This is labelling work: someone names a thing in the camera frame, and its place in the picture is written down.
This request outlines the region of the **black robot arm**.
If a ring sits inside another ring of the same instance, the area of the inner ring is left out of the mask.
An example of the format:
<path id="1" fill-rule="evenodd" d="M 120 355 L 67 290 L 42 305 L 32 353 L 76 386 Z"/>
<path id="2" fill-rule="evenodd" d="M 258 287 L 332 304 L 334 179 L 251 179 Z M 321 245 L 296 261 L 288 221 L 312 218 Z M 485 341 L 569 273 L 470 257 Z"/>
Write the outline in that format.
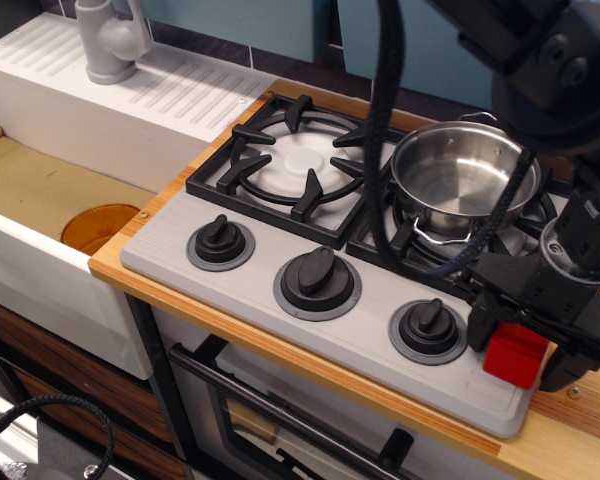
<path id="1" fill-rule="evenodd" d="M 469 342 L 482 349 L 500 322 L 556 348 L 540 387 L 556 392 L 600 369 L 600 2 L 438 1 L 461 44 L 494 74 L 499 126 L 540 155 L 576 167 L 574 190 L 537 253 L 482 254 Z"/>

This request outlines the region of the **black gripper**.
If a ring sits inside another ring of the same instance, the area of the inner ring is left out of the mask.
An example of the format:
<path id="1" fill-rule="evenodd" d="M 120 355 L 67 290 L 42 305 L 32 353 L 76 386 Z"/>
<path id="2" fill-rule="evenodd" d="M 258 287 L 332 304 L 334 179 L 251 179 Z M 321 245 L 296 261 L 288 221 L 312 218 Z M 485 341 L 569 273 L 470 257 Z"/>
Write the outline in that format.
<path id="1" fill-rule="evenodd" d="M 501 323 L 520 324 L 554 342 L 539 390 L 555 393 L 600 369 L 600 270 L 562 270 L 542 253 L 511 258 L 498 273 L 483 256 L 454 258 L 454 270 L 478 261 L 486 286 L 468 317 L 467 341 L 483 351 Z"/>

